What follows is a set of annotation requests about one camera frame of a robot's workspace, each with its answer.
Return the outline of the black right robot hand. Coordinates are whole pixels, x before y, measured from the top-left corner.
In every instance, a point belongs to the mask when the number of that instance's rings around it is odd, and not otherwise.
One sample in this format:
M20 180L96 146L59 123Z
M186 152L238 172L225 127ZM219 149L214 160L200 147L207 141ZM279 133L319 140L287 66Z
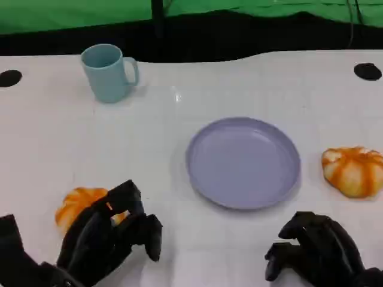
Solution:
M312 286L351 286L366 270L351 236L328 216L296 212L278 237L286 242L273 243L265 255L268 282L292 269Z

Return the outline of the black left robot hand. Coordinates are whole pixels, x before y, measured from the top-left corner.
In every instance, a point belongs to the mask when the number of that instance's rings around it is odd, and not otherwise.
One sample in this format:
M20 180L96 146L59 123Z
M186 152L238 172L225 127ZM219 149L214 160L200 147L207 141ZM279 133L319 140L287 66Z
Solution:
M106 190L78 187L70 191L55 221L64 233L57 266L84 286L94 286L118 268L135 245L160 259L163 225L144 211L141 192L132 180Z

